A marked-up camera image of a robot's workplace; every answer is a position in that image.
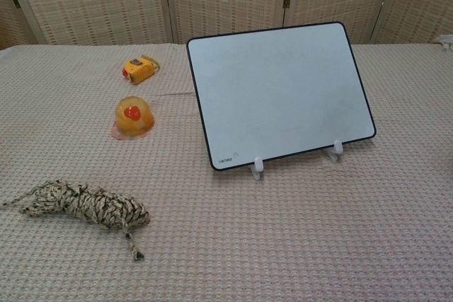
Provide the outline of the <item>white plastic display stand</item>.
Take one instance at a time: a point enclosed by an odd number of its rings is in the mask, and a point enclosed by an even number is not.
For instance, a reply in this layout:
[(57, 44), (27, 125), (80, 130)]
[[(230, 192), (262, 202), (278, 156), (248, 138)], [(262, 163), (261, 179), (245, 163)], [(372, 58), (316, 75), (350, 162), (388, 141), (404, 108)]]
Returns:
[[(343, 143), (337, 139), (333, 142), (332, 146), (323, 148), (323, 150), (332, 162), (337, 162), (343, 155)], [(260, 175), (264, 171), (263, 159), (261, 157), (255, 157), (253, 164), (249, 168), (254, 180), (260, 180)]]

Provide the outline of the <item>yellow fruit jelly cup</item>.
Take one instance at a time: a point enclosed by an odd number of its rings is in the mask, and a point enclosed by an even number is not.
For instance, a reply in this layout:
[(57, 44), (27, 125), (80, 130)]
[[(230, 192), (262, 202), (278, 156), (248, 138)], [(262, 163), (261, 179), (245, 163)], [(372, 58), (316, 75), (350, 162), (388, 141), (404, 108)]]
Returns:
[(118, 140), (134, 139), (144, 136), (154, 123), (154, 115), (147, 101), (137, 96), (129, 96), (117, 104), (110, 133)]

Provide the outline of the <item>pink waffle-weave tablecloth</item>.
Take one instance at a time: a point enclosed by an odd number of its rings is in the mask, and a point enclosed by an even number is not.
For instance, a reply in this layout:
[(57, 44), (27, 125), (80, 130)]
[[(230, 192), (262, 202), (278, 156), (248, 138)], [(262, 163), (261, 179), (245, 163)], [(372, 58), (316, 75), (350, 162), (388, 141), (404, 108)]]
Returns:
[[(324, 151), (248, 168), (209, 163), (182, 45), (20, 45), (0, 51), (0, 301), (453, 302), (453, 51), (353, 48), (377, 126)], [(160, 69), (137, 85), (129, 59)], [(110, 130), (121, 99), (144, 136)], [(151, 214), (124, 236), (2, 209), (57, 178), (130, 194)]]

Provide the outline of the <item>yellow tape measure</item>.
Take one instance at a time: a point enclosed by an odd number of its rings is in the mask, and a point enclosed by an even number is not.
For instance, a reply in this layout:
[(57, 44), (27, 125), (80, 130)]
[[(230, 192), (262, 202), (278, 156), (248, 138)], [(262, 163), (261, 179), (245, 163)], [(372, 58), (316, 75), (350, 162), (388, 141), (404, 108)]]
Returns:
[(160, 64), (153, 58), (142, 55), (129, 59), (122, 68), (122, 75), (134, 85), (152, 77), (160, 69)]

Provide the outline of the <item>white board black frame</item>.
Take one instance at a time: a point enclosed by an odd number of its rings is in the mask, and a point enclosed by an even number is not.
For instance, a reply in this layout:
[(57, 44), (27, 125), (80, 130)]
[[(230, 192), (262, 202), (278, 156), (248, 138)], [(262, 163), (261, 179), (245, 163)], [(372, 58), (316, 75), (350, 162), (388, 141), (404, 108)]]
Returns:
[(377, 133), (340, 21), (194, 37), (186, 49), (214, 170)]

